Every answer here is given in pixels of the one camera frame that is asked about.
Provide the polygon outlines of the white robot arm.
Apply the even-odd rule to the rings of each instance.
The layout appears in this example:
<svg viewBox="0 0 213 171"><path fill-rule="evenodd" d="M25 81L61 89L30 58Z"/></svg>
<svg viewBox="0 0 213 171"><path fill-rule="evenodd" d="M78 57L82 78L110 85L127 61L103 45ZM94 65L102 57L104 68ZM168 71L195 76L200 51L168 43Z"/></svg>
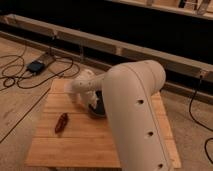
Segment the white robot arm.
<svg viewBox="0 0 213 171"><path fill-rule="evenodd" d="M73 93L102 92L122 171L174 171L151 100L165 79L160 63L144 60L100 75L82 71L71 82Z"/></svg>

